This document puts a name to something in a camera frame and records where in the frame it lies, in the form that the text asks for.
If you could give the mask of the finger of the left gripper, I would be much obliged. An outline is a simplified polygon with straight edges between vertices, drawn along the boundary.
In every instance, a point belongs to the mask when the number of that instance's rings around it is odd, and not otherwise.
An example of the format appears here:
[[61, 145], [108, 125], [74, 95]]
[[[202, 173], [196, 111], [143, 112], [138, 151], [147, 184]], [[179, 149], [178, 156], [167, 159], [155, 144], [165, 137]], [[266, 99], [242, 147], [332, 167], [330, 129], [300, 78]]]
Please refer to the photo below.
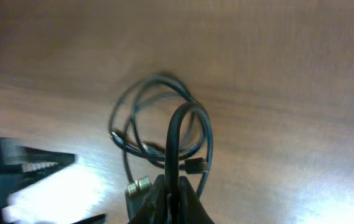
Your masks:
[[75, 163], [77, 156], [32, 147], [0, 148], [0, 175], [28, 187]]
[[84, 220], [80, 220], [78, 222], [72, 223], [72, 224], [104, 224], [106, 221], [106, 214], [100, 214], [100, 215], [95, 215], [90, 218], [86, 218]]

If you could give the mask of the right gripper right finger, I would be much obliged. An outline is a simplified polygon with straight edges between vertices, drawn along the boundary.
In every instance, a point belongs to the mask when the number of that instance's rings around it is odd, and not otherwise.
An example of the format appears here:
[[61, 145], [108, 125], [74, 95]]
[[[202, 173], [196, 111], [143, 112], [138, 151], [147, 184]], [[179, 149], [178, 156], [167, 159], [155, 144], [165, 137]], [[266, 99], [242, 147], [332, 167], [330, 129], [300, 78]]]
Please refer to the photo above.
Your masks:
[[179, 223], [214, 224], [185, 176], [179, 177], [179, 198]]

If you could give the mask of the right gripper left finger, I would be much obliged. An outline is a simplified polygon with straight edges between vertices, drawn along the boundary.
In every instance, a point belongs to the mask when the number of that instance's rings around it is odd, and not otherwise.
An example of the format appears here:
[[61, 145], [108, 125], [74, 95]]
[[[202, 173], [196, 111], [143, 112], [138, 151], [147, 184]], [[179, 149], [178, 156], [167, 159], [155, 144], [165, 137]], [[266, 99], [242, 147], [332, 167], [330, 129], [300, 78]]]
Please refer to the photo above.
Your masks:
[[152, 184], [148, 177], [128, 185], [129, 224], [165, 224], [167, 222], [167, 189], [164, 174]]

